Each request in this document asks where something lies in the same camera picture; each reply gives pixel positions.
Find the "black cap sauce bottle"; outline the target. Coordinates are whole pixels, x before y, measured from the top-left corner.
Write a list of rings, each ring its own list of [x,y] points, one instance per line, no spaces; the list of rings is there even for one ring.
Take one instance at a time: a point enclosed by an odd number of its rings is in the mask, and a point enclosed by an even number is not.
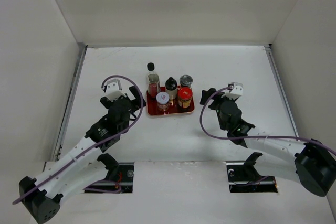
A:
[[[152,62],[147,64],[148,74],[146,80],[148,83],[148,94],[152,98],[156,98],[157,94],[160,92],[160,78],[155,71],[155,65]]]

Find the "red lid spice jar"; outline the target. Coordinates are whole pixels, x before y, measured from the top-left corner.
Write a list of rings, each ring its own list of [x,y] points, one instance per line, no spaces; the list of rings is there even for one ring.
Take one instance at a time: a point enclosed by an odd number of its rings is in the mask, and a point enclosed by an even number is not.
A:
[[[193,91],[189,87],[182,87],[177,93],[178,106],[180,110],[187,111],[190,108],[191,100],[193,98]]]

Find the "white lid condiment jar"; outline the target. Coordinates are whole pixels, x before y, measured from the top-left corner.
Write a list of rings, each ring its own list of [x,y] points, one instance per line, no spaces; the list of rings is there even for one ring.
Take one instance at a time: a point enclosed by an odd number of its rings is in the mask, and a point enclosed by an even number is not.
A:
[[[156,95],[156,106],[161,112],[167,112],[170,107],[170,97],[169,94],[161,91]]]

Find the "white label dark bottle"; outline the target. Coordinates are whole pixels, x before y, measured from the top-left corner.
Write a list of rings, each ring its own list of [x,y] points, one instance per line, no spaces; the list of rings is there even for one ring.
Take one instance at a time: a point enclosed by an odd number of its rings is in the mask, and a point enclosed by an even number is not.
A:
[[[170,100],[176,99],[177,91],[177,81],[173,77],[169,77],[165,82],[165,92],[169,95]]]

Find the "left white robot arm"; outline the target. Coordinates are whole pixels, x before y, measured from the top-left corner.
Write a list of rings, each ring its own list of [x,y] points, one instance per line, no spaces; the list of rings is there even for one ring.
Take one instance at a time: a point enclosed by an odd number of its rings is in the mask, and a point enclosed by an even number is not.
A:
[[[105,90],[100,102],[108,110],[63,158],[34,178],[24,177],[18,184],[19,198],[37,223],[47,223],[72,195],[89,190],[97,181],[113,181],[119,163],[107,153],[121,135],[135,125],[145,101],[137,86],[131,86],[131,100],[120,88]]]

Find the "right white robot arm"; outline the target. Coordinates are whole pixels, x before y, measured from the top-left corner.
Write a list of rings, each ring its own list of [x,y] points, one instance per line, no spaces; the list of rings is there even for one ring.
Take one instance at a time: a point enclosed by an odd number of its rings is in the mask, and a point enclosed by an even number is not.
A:
[[[216,90],[203,90],[200,104],[215,111],[224,140],[255,150],[244,162],[244,175],[251,180],[266,175],[300,183],[310,193],[325,197],[335,183],[335,151],[318,140],[271,135],[246,122],[236,101],[241,84],[230,83]]]

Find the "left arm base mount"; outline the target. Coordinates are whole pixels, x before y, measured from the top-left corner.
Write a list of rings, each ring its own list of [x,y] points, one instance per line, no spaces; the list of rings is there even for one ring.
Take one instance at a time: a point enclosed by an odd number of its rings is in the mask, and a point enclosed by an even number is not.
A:
[[[110,154],[102,154],[97,161],[104,165],[104,178],[84,189],[86,194],[131,194],[135,163],[119,163]]]

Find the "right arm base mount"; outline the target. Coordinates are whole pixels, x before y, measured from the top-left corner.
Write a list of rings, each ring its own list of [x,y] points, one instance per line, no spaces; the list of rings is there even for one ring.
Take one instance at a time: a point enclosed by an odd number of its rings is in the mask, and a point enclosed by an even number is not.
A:
[[[273,176],[262,176],[255,169],[262,153],[254,152],[245,161],[226,162],[231,193],[277,193],[278,187]]]

